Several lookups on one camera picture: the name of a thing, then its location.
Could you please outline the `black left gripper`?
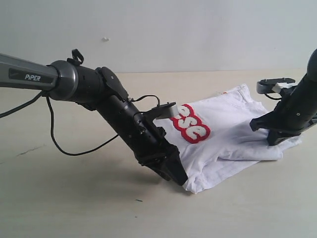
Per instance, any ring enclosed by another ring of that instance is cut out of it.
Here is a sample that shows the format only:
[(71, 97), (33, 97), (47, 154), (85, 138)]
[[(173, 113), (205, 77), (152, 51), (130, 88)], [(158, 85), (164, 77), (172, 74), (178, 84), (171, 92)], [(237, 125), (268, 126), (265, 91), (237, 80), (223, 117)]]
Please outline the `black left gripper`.
[(166, 140), (165, 135), (165, 130), (156, 127), (148, 115), (137, 109), (123, 110), (123, 140), (139, 164), (152, 169), (164, 180), (183, 185), (188, 176), (178, 149)]

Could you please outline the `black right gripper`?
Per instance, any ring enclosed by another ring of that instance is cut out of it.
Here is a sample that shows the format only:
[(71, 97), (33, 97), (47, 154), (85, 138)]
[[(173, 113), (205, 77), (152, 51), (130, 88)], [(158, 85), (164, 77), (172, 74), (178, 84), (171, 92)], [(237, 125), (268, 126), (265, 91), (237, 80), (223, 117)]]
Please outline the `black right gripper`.
[[(274, 109), (274, 112), (275, 116), (273, 113), (267, 113), (250, 121), (252, 131), (270, 129), (266, 139), (269, 146), (278, 145), (300, 135), (317, 124), (317, 93), (294, 91), (285, 99), (283, 105)], [(277, 122), (275, 130), (271, 129), (274, 119)]]

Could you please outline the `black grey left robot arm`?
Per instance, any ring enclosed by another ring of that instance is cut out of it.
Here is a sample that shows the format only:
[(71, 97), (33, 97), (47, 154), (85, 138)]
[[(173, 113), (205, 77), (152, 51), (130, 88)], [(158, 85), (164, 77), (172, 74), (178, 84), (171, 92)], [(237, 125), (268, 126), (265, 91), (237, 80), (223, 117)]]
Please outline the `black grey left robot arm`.
[(138, 163), (165, 180), (183, 185), (188, 176), (178, 148), (166, 139), (166, 131), (154, 125), (155, 119), (178, 115), (177, 105), (158, 103), (142, 112), (134, 105), (117, 76), (107, 67), (83, 66), (82, 54), (41, 65), (8, 55), (0, 57), (0, 85), (6, 88), (38, 90), (47, 101), (77, 103), (97, 111), (133, 151)]

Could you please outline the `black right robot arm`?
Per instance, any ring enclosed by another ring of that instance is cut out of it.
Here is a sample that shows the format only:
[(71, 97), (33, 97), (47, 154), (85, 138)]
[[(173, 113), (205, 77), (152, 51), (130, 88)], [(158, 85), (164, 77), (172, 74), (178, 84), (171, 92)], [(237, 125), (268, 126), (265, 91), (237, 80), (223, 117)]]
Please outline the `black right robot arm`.
[(273, 111), (254, 118), (252, 131), (267, 129), (270, 146), (296, 137), (317, 124), (317, 52), (313, 51), (307, 72), (296, 83), (289, 77), (262, 79), (257, 82), (257, 93), (277, 100)]

